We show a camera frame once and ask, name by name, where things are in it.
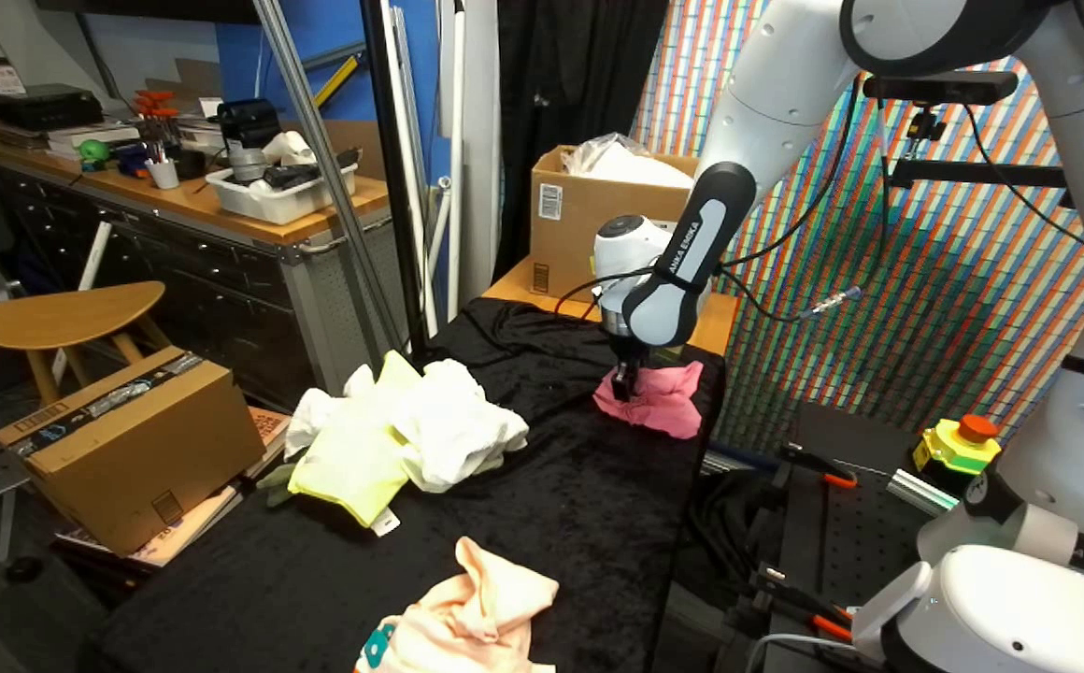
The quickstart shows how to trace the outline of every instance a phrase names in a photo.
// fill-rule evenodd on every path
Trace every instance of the cardboard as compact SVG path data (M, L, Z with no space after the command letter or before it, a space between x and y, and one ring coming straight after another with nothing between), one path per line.
M136 554L267 448L232 374L166 349L0 430L65 519Z
M534 291L545 294L566 294L591 281L591 247L606 221L643 212L675 226L690 201L690 192L678 187L574 177L566 155L574 155L574 146L544 155L530 174L530 263ZM695 159L658 161L695 177Z

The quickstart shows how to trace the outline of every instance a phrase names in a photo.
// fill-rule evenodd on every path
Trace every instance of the cabinet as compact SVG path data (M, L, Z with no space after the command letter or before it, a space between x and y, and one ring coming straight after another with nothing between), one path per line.
M0 200L18 247L15 273L28 291L77 287L99 226L114 226L99 284L166 281L160 329L226 367L245 393L291 409L305 388L339 393L359 362L394 349L373 304L356 291L351 247L306 241L256 241L219 216L166 210L99 179L15 164L0 159ZM398 243L386 212L362 216L386 299L403 334Z

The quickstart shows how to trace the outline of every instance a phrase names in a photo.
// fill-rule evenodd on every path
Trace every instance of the wooden stool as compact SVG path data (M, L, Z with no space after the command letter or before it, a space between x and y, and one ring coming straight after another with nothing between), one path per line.
M160 294L160 281L144 281L10 299L0 304L0 349L28 355L33 388L48 405L59 402L59 385L48 370L54 353L73 362L78 385L90 385L90 370L84 367L77 349L114 342L126 362L138 362L144 353L126 334L130 324L144 324L154 349L169 344L166 334L151 321L151 309L160 304Z

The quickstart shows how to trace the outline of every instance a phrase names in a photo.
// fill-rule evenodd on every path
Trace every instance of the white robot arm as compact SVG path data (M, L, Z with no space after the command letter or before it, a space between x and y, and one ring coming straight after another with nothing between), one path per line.
M668 247L648 281L616 287L612 308L604 304L610 334L635 344L621 353L635 355L691 336L703 284L717 273L723 252L749 210L814 142L819 124L859 69L935 76L1000 56L1017 56L1032 73L1084 216L1084 0L773 0L724 81L699 179ZM1035 542L1032 559L960 546L980 539L946 546L859 608L865 653L885 660L884 640L893 631L898 653L913 652L937 668L1078 661L1070 646L1084 640L1084 577L1061 565L1084 561L1078 549L1084 539L1084 444L1047 443L1007 458L1017 460L995 484L1017 503L1015 515L1032 510L1032 519L1056 522L1043 530L1057 530L1057 542L1051 549ZM1007 620L990 620L980 590L995 590L995 572L1022 579L1010 587L1027 599L1022 608L1051 608L1056 618L1023 620L1022 615L1010 620L1015 608L1000 608L995 618Z

